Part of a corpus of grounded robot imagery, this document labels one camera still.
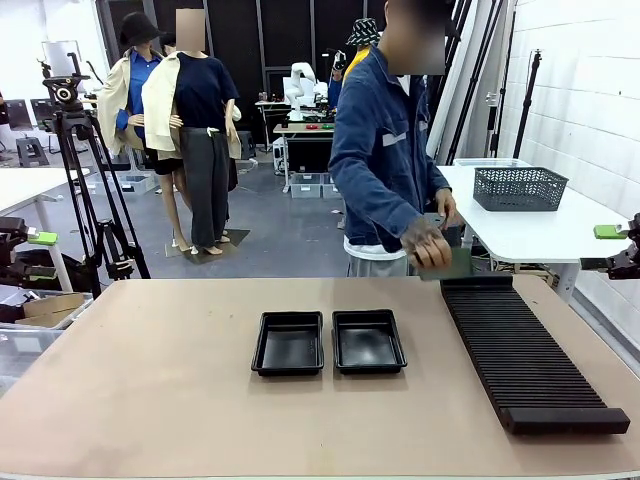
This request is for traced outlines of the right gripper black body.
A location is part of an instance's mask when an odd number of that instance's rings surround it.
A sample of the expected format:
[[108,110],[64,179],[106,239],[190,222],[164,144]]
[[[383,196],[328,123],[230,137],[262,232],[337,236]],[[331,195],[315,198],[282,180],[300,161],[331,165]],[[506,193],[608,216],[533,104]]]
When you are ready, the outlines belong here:
[[636,213],[626,226],[621,224],[615,227],[616,234],[626,236],[631,244],[626,250],[607,259],[607,275],[610,280],[640,279],[639,229],[639,213]]

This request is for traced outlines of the worker's left hand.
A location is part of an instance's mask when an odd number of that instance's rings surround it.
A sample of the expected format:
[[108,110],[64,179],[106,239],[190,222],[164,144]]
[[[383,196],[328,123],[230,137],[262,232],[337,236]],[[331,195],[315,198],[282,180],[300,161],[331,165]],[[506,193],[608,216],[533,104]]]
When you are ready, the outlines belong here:
[[447,229],[460,224],[461,217],[457,210],[452,191],[449,188],[442,188],[435,195],[438,214],[442,218],[441,229]]

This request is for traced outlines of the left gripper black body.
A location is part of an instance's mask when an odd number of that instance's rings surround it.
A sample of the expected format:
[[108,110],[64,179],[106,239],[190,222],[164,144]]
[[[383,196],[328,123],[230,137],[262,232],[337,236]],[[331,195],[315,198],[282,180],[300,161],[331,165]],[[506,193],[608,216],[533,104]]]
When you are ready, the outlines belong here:
[[1,275],[25,276],[25,265],[16,259],[15,248],[27,242],[27,226],[19,217],[1,218]]

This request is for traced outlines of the worker's right hand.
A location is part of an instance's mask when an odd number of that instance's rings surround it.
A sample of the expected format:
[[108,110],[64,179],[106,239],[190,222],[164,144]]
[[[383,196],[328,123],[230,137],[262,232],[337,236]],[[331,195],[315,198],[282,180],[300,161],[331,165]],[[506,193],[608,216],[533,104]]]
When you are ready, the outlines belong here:
[[400,242],[409,262],[418,269],[439,269],[452,263],[449,243],[440,229],[424,216],[409,225]]

